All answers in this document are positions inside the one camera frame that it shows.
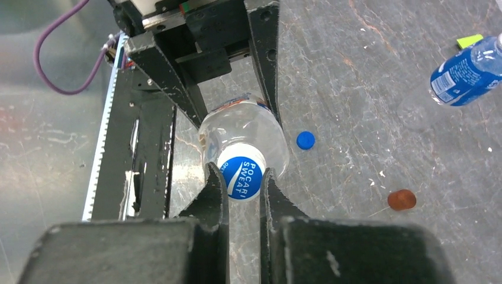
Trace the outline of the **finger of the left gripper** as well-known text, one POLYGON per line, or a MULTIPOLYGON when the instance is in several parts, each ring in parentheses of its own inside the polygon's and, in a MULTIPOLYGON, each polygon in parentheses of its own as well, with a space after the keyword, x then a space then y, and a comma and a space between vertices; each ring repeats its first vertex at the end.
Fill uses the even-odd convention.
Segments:
POLYGON ((200 88, 176 62, 168 44, 149 31, 127 39, 124 48, 153 84, 183 112, 195 128, 200 128, 208 114, 200 88))
POLYGON ((250 30, 253 68, 263 98, 281 124, 278 103, 279 1, 244 1, 250 30))

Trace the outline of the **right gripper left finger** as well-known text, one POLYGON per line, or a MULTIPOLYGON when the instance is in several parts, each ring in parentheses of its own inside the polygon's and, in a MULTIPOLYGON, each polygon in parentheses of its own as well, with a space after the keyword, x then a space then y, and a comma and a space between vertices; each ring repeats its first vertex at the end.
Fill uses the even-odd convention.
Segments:
POLYGON ((19 283, 229 283, 229 199, 220 170, 165 220, 71 222, 35 243, 19 283))

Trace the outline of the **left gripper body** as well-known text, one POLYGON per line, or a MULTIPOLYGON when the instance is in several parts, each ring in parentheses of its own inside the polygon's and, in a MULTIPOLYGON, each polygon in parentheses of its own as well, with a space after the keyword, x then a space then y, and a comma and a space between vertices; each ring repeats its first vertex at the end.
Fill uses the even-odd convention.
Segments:
POLYGON ((130 37, 153 32, 175 60, 201 83, 231 72, 250 56, 243 1, 163 1, 166 11, 142 16, 130 1, 110 1, 117 25, 130 37))

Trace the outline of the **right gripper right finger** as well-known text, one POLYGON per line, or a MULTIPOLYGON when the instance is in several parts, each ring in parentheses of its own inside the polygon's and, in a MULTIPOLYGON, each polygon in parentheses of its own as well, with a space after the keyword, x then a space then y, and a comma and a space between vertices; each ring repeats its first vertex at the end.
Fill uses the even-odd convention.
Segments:
POLYGON ((311 218, 264 171, 261 283, 455 283, 439 240, 415 224, 311 218))

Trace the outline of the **red label clear bottle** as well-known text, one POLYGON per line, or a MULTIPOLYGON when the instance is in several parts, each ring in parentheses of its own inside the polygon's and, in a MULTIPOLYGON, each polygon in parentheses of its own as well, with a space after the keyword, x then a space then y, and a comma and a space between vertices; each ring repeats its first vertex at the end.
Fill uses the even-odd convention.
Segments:
POLYGON ((216 162, 224 149, 244 143, 258 149, 265 167, 282 176, 289 165, 284 131, 258 92, 244 92, 209 112, 199 130, 198 141, 204 163, 216 162))

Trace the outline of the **white blue bottle cap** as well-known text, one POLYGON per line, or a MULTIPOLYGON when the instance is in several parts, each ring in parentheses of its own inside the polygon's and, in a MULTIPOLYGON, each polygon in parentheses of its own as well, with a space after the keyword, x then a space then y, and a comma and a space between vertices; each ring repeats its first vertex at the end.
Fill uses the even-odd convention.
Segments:
POLYGON ((230 199, 251 201, 259 195, 265 158, 253 145, 236 143, 226 147, 217 159, 230 199))

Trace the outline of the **solid blue bottle cap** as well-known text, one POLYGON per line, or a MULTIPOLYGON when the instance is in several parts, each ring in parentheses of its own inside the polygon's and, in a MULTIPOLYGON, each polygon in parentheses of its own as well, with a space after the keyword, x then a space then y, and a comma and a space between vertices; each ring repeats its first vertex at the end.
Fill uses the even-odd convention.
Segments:
POLYGON ((316 138, 313 133, 303 131, 297 135, 296 144, 302 150, 311 149, 316 143, 316 138))

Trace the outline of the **blue label Pocari bottle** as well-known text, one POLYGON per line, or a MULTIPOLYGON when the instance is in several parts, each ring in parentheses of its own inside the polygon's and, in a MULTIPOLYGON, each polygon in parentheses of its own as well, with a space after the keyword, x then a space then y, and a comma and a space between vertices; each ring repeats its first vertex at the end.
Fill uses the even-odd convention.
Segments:
POLYGON ((430 77, 440 105, 470 104, 501 84, 501 35, 483 38, 444 61, 430 77))

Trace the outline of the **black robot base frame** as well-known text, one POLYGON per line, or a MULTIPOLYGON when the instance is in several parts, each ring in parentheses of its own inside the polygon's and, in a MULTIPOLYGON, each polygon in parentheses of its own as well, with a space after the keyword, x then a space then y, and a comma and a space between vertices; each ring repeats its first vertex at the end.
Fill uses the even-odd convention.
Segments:
POLYGON ((119 69, 90 221, 169 216, 175 128, 176 106, 119 69))

